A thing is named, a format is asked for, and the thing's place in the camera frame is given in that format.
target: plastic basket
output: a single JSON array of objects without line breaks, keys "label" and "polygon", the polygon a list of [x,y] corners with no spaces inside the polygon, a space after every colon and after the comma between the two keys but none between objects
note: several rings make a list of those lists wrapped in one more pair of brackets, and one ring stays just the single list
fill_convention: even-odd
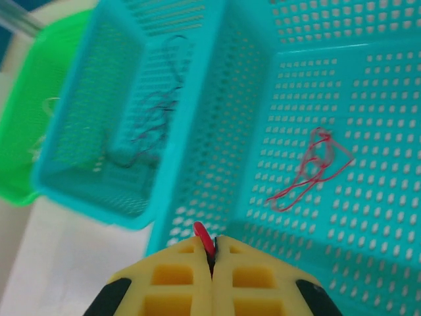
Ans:
[{"label": "plastic basket", "polygon": [[[191,65],[203,89],[179,105],[148,253],[202,221],[312,273],[344,315],[420,315],[419,1],[225,5],[211,59]],[[265,200],[291,184],[318,126],[355,160],[277,213]]]},{"label": "plastic basket", "polygon": [[204,9],[202,0],[98,4],[34,172],[40,192],[104,223],[150,223]]},{"label": "plastic basket", "polygon": [[30,183],[55,99],[76,52],[89,12],[52,23],[31,47],[0,122],[0,196],[27,205],[37,193]]}]

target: black wire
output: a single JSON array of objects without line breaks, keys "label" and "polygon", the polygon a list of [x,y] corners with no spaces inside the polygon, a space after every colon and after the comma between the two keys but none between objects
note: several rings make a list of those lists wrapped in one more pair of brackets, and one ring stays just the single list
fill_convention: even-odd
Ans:
[{"label": "black wire", "polygon": [[[105,159],[110,161],[111,163],[115,164],[118,167],[121,168],[125,168],[125,169],[129,169],[132,168],[137,160],[144,154],[147,154],[149,151],[151,151],[152,149],[156,148],[159,146],[159,144],[163,144],[166,140],[166,137],[168,135],[168,127],[170,124],[170,119],[169,119],[169,113],[171,113],[172,111],[175,110],[175,106],[177,105],[178,101],[175,100],[175,95],[176,92],[180,89],[183,88],[183,78],[181,77],[180,73],[184,73],[187,70],[187,63],[186,65],[184,65],[184,67],[181,69],[180,73],[178,73],[177,69],[176,69],[176,65],[174,63],[174,61],[171,59],[170,53],[169,53],[169,47],[170,47],[170,43],[176,39],[183,39],[183,40],[187,40],[187,38],[183,35],[174,35],[171,36],[170,38],[166,39],[162,45],[162,52],[164,55],[164,58],[166,59],[166,62],[168,64],[168,66],[170,67],[170,71],[175,79],[175,81],[177,82],[176,87],[168,90],[167,92],[162,92],[162,91],[155,91],[150,93],[149,95],[146,95],[139,104],[139,108],[141,109],[141,116],[139,118],[139,120],[136,121],[136,123],[134,124],[134,133],[136,134],[136,130],[139,128],[143,128],[146,124],[149,124],[151,120],[161,120],[163,119],[163,123],[160,125],[154,125],[146,130],[144,130],[142,133],[140,133],[139,135],[135,136],[133,139],[130,140],[131,143],[134,142],[138,142],[139,147],[142,144],[142,140],[144,140],[148,134],[150,134],[151,132],[157,131],[157,130],[162,130],[161,136],[158,137],[154,142],[151,143],[150,146],[148,146],[148,148],[143,149],[138,151],[127,163],[121,163],[119,161],[116,161],[115,159],[113,159],[110,154],[107,151],[107,133],[105,135],[105,145],[104,145],[104,156]],[[154,105],[152,108],[148,109],[148,110],[144,110],[144,105],[154,96],[159,96],[160,100],[157,102],[156,105]],[[157,113],[157,111],[159,111],[159,113],[161,115],[158,115],[155,119],[153,118],[153,115],[155,115]]]}]

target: yellow foam pad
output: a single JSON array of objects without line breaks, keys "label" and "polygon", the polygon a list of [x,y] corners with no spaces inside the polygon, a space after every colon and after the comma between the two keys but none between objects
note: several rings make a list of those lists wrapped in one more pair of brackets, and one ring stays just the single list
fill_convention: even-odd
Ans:
[{"label": "yellow foam pad", "polygon": [[218,237],[214,267],[214,316],[313,316],[296,280],[320,283],[305,273],[227,236]]},{"label": "yellow foam pad", "polygon": [[198,237],[116,273],[132,280],[114,316],[313,316],[297,280],[320,283],[251,246],[218,237],[213,278]]},{"label": "yellow foam pad", "polygon": [[203,245],[192,237],[116,273],[132,283],[114,316],[211,316],[212,279]]}]

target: red string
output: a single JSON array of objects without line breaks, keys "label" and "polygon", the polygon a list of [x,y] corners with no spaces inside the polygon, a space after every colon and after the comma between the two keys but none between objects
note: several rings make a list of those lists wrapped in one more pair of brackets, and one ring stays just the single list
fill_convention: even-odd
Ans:
[{"label": "red string", "polygon": [[213,243],[212,238],[209,236],[208,231],[203,226],[201,222],[195,222],[193,224],[193,231],[196,236],[200,238],[202,241],[203,247],[205,247],[206,252],[211,256],[214,257],[216,250],[215,245]]},{"label": "red string", "polygon": [[[321,140],[314,142],[315,136],[319,136],[321,138]],[[321,158],[317,157],[315,155],[315,149],[316,146],[319,144],[326,144],[326,158],[325,160],[322,160]],[[338,171],[336,171],[333,175],[323,179],[323,174],[325,172],[325,170],[330,167],[330,165],[332,164],[333,160],[334,160],[334,148],[338,148],[340,151],[344,152],[344,154],[346,154],[346,156],[348,156],[349,161],[343,165]],[[288,209],[290,209],[291,207],[293,207],[308,191],[310,191],[316,184],[318,184],[319,182],[326,182],[329,181],[333,178],[335,178],[339,173],[341,173],[345,168],[347,168],[351,162],[354,160],[353,154],[348,151],[348,149],[344,148],[342,145],[340,145],[339,143],[337,143],[335,140],[332,139],[332,135],[330,133],[328,133],[327,131],[325,131],[323,128],[318,127],[315,128],[312,132],[311,132],[311,139],[310,139],[310,145],[309,148],[307,149],[306,153],[304,154],[303,160],[301,161],[300,164],[300,168],[299,168],[299,172],[297,174],[297,176],[295,177],[292,185],[284,190],[282,190],[281,192],[279,192],[278,194],[276,194],[275,196],[272,196],[270,198],[268,198],[266,200],[267,201],[273,201],[272,204],[272,208],[276,211],[279,212],[285,212]],[[316,165],[318,168],[320,168],[320,170],[312,177],[310,177],[307,173],[306,173],[306,167],[307,164],[309,163],[313,163],[314,165]],[[306,178],[308,180],[301,182],[301,183],[297,183],[298,180],[302,177],[302,176],[306,176]],[[290,193],[290,191],[292,191],[295,188],[298,188],[300,186],[305,186],[306,184],[309,184],[309,186],[301,192],[301,194],[295,199],[295,201],[293,203],[291,203],[290,205],[288,205],[287,207],[283,208],[283,209],[278,209],[276,207],[276,200],[280,199],[282,197],[284,197],[285,195],[287,195],[288,193]]]}]

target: white surface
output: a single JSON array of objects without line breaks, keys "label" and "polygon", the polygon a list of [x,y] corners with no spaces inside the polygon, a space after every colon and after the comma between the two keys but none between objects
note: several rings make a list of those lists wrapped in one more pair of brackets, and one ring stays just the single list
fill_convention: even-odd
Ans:
[{"label": "white surface", "polygon": [[[63,0],[34,15],[48,24],[94,4]],[[30,46],[19,36],[9,46],[0,73],[0,109]],[[149,228],[130,232],[103,226],[45,198],[35,203],[22,238],[29,213],[0,203],[0,296],[14,262],[0,299],[1,316],[83,315],[114,272],[141,259],[149,239]]]},{"label": "white surface", "polygon": [[0,201],[0,301],[19,249],[30,208],[16,209]]},{"label": "white surface", "polygon": [[103,226],[39,198],[0,315],[82,316],[113,273],[141,259],[149,233]]}]

